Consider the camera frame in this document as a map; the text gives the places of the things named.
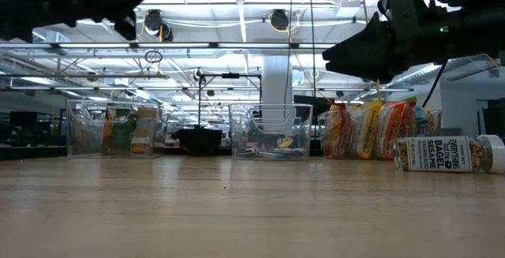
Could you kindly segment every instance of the wooden table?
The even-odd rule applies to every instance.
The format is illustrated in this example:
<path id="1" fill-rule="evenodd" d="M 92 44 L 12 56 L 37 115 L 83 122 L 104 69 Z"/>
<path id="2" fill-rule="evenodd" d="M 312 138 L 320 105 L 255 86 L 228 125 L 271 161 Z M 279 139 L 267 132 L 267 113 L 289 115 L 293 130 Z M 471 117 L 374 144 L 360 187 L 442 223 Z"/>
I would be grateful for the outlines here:
<path id="1" fill-rule="evenodd" d="M 389 162 L 0 163 L 0 257 L 504 257 L 505 176 Z"/>

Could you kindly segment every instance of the ceiling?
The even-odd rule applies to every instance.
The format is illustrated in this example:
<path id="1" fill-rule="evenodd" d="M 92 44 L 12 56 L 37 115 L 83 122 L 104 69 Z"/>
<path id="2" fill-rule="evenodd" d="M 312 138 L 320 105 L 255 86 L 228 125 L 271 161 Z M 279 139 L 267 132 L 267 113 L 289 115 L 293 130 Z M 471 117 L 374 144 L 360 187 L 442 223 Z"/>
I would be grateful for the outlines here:
<path id="1" fill-rule="evenodd" d="M 284 9 L 291 13 L 291 42 L 293 43 L 333 43 L 341 42 L 365 27 L 366 18 L 377 11 L 378 0 L 145 0 L 136 8 L 137 40 L 144 43 L 158 42 L 158 38 L 150 36 L 144 27 L 144 17 L 149 9 L 161 9 L 164 21 L 174 33 L 177 43 L 288 43 L 286 32 L 277 32 L 272 28 L 268 17 L 273 9 Z M 92 21 L 79 21 L 76 28 L 68 28 L 63 24 L 37 28 L 35 34 L 39 41 L 70 43 L 123 43 L 125 40 L 113 29 L 108 21 L 95 24 Z M 133 87 L 167 87 L 180 88 L 194 85 L 193 74 L 200 68 L 205 73 L 261 73 L 263 56 L 279 54 L 287 55 L 288 50 L 216 50 L 216 49 L 173 49 L 158 50 L 163 60 L 150 65 L 144 59 L 147 50 L 130 51 L 125 49 L 86 48 L 65 49 L 64 54 L 50 53 L 47 50 L 17 48 L 4 51 L 6 57 L 15 58 L 19 70 L 48 73 L 87 74 L 121 74 L 123 80 Z M 290 50 L 290 60 L 295 70 L 305 71 L 305 78 L 298 88 L 307 88 L 306 92 L 296 91 L 296 94 L 312 94 L 312 68 L 317 70 L 316 86 L 325 88 L 367 88 L 356 77 L 348 77 L 338 73 L 325 71 L 325 61 L 318 50 L 315 63 L 310 50 Z M 133 75 L 161 73 L 166 78 L 131 77 Z M 103 79 L 88 81 L 85 78 L 67 78 L 58 80 L 72 86 L 106 87 L 113 85 L 112 80 Z M 18 80 L 19 85 L 26 81 Z M 259 92 L 254 89 L 250 80 L 226 80 L 216 78 L 210 87 L 250 87 L 248 91 L 229 92 L 216 91 L 215 96 L 208 99 L 257 99 Z M 78 92 L 89 95 L 96 92 Z M 194 105 L 192 92 L 152 91 L 147 92 L 153 99 L 165 103 L 179 105 Z M 335 96 L 333 92 L 322 92 L 327 96 Z M 113 97 L 123 97 L 122 91 L 107 93 Z M 348 92 L 343 100 L 356 99 L 356 92 Z"/>

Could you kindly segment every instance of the jar label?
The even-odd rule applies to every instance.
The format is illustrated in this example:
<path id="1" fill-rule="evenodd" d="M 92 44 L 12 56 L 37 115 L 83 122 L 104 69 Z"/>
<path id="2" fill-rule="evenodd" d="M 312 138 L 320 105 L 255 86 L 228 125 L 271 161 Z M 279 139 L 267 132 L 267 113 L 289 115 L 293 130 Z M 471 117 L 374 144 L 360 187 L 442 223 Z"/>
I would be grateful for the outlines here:
<path id="1" fill-rule="evenodd" d="M 472 172 L 466 136 L 407 138 L 409 170 Z"/>

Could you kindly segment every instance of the spice jar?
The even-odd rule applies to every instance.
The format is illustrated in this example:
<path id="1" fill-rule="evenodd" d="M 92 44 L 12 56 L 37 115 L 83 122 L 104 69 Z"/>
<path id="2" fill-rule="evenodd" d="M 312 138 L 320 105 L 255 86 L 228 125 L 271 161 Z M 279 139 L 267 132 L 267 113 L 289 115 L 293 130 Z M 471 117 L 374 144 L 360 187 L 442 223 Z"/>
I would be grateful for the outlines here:
<path id="1" fill-rule="evenodd" d="M 504 173 L 505 145 L 494 135 L 403 137 L 395 164 L 404 171 Z"/>

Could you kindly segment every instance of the white jar lid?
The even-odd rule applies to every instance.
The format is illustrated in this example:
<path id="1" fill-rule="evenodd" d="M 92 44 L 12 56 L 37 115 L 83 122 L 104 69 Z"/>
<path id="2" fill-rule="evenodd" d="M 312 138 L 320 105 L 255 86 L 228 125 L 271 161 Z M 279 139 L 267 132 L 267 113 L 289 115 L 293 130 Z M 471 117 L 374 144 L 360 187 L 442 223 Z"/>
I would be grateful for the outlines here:
<path id="1" fill-rule="evenodd" d="M 489 171 L 494 174 L 505 174 L 505 144 L 502 139 L 496 135 L 482 135 L 486 138 L 492 148 L 492 168 Z"/>

